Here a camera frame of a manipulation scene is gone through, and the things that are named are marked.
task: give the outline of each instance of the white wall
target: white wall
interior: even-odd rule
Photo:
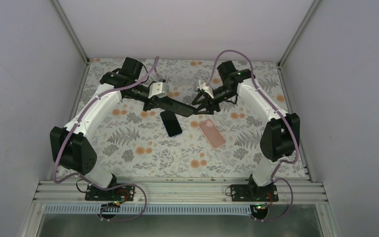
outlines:
[[[379,236],[379,1],[323,0],[283,69],[340,234]]]
[[[49,1],[0,0],[0,237],[21,230],[83,69]]]
[[[313,0],[59,0],[89,57],[279,61]],[[224,59],[240,59],[225,54]]]

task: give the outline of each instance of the pink phone case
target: pink phone case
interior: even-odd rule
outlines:
[[[198,127],[201,129],[201,132],[207,138],[213,149],[217,149],[226,143],[226,140],[223,137],[222,133],[217,129],[216,125],[214,125],[211,119],[200,122],[198,124]]]

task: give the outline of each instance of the patterned fabric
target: patterned fabric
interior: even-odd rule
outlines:
[[[109,58],[91,61],[78,112],[95,93],[102,75],[120,68],[123,61]],[[153,64],[152,59],[140,61],[147,68]],[[190,104],[198,80],[208,80],[213,64],[214,61],[160,60],[157,69],[169,84],[169,97]],[[245,61],[234,64],[237,69],[249,67]],[[277,65],[254,62],[254,72],[268,95],[286,109]],[[153,80],[157,80],[154,74],[144,84]],[[211,85],[215,88],[221,84],[216,71]],[[243,98],[238,98],[237,105],[220,106],[222,111],[214,115],[188,118],[177,115],[183,133],[170,138],[159,115],[162,109],[143,112],[142,102],[123,99],[105,117],[91,144],[101,165],[116,176],[247,178],[263,158],[259,142],[265,124]],[[217,150],[212,149],[198,128],[198,123],[206,119],[211,119],[226,139],[226,144]],[[67,173],[64,168],[59,171],[59,175]],[[276,176],[304,177],[301,159],[294,165],[282,165]]]

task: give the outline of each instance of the phone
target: phone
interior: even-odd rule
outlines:
[[[201,129],[213,149],[217,149],[226,143],[226,139],[211,119],[200,122],[198,127]]]
[[[160,113],[162,118],[163,125],[165,125],[166,131],[168,132],[169,137],[175,137],[182,133],[182,128],[179,125],[178,119],[174,112],[163,111]]]

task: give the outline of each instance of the black smartphone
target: black smartphone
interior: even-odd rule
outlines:
[[[160,117],[162,118],[169,137],[174,137],[182,133],[181,126],[179,125],[178,119],[176,118],[174,112],[163,111],[160,113]]]

